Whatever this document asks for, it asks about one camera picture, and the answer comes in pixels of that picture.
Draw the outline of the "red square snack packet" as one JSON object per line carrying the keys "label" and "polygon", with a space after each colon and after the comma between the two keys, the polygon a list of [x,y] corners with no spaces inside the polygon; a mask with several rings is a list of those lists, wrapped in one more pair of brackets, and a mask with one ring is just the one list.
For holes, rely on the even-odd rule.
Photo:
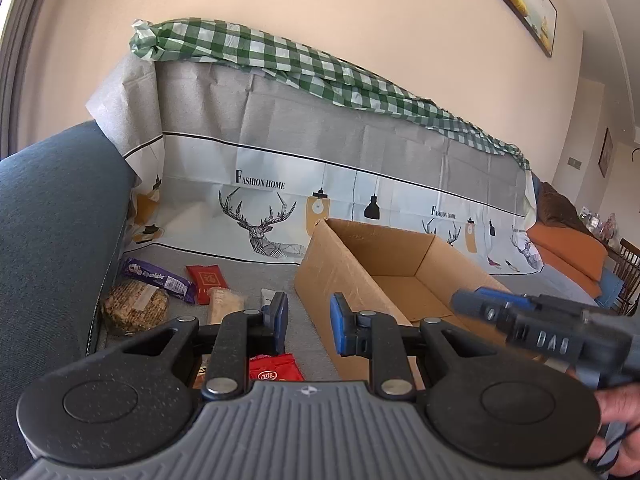
{"label": "red square snack packet", "polygon": [[186,266],[186,272],[195,285],[195,299],[201,306],[209,303],[211,289],[228,287],[220,267],[216,264],[212,266]]}

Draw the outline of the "purple chocolate bar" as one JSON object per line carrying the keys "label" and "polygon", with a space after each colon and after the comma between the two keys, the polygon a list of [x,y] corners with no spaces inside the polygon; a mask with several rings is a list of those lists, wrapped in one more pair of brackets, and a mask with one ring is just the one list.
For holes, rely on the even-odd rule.
{"label": "purple chocolate bar", "polygon": [[196,289],[191,281],[153,263],[137,258],[126,258],[122,263],[122,275],[159,287],[170,296],[187,304],[196,304]]}

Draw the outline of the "beige cracker packet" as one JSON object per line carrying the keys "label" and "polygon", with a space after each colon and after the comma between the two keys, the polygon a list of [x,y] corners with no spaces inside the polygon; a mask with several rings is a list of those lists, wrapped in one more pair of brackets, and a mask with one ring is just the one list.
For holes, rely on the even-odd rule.
{"label": "beige cracker packet", "polygon": [[209,325],[220,324],[228,314],[242,311],[246,297],[228,288],[209,289],[208,318]]}

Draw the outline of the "red JDB snack packet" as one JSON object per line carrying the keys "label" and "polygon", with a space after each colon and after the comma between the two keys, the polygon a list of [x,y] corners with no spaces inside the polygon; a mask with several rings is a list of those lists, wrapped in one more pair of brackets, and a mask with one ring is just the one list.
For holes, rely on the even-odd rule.
{"label": "red JDB snack packet", "polygon": [[255,356],[248,368],[250,380],[262,382],[302,382],[304,376],[291,353],[280,356]]}

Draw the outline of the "brown cardboard box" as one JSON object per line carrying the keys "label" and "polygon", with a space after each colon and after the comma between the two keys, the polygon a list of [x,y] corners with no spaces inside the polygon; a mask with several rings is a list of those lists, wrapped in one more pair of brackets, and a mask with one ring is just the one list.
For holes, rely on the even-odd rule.
{"label": "brown cardboard box", "polygon": [[366,380],[369,364],[336,353],[330,299],[340,292],[355,311],[391,315],[398,324],[417,326],[424,318],[442,320],[503,347],[495,327],[455,314],[449,301],[459,289],[506,288],[441,238],[425,233],[329,219],[314,229],[294,280],[295,290],[343,380]]}

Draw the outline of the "wooden chair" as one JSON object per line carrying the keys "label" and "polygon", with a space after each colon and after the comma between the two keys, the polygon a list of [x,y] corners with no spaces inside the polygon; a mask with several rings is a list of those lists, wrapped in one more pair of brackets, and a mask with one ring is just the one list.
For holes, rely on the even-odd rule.
{"label": "wooden chair", "polygon": [[617,313],[633,315],[637,309],[632,297],[639,286],[640,248],[622,238],[619,248],[608,248],[608,255],[614,260],[614,274],[623,282],[616,300]]}

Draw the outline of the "orange cushion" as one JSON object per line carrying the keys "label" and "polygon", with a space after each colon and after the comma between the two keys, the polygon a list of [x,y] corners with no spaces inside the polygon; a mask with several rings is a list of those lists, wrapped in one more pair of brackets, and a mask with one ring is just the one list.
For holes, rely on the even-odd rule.
{"label": "orange cushion", "polygon": [[608,252],[593,236],[537,222],[527,231],[546,266],[552,266],[592,299],[601,295],[600,281]]}

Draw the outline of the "round oat cake packet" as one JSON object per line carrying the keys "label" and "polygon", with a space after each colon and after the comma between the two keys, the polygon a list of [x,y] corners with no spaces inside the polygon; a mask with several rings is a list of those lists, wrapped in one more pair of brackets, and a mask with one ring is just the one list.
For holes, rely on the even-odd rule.
{"label": "round oat cake packet", "polygon": [[116,285],[102,304],[107,330],[132,336],[166,322],[168,296],[163,289],[135,280]]}

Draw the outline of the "brown blanket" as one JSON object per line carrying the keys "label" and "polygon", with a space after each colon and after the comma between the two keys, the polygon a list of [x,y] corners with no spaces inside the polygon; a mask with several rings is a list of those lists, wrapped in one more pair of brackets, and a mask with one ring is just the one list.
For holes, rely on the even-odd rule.
{"label": "brown blanket", "polygon": [[545,226],[570,228],[590,235],[578,217],[575,206],[548,182],[542,182],[537,192],[537,216]]}

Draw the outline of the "grey deer print cover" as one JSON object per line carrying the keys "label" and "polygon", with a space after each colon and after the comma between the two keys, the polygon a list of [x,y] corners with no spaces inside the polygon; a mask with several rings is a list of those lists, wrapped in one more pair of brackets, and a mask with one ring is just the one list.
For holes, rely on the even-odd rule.
{"label": "grey deer print cover", "polygon": [[542,267],[510,156],[212,63],[129,55],[87,108],[137,178],[131,247],[295,264],[343,219],[436,235],[494,275]]}

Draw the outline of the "green checkered cloth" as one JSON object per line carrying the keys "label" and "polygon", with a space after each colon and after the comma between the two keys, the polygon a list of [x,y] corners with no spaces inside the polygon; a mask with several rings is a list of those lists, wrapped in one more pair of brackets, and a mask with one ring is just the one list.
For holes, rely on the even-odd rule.
{"label": "green checkered cloth", "polygon": [[529,161],[503,142],[435,102],[351,62],[241,24],[201,18],[132,24],[129,50],[149,62],[209,62],[256,72],[336,106],[411,122],[474,150],[513,158],[523,170]]}

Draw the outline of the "grey curtain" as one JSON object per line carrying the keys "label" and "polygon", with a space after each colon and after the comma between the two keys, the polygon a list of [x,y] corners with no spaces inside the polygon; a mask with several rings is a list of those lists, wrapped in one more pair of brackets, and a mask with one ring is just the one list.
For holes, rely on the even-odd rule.
{"label": "grey curtain", "polygon": [[17,151],[24,71],[43,0],[1,0],[1,158]]}

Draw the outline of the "small framed wall picture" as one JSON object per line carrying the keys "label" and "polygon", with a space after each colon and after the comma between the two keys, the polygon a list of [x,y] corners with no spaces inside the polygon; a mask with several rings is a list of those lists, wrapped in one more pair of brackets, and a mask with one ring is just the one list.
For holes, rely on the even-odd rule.
{"label": "small framed wall picture", "polygon": [[602,177],[606,177],[608,174],[608,166],[610,166],[611,157],[614,150],[614,143],[612,139],[612,134],[610,133],[610,129],[605,129],[605,135],[603,138],[603,144],[600,151],[600,156],[598,160],[598,167],[600,169],[600,173]]}

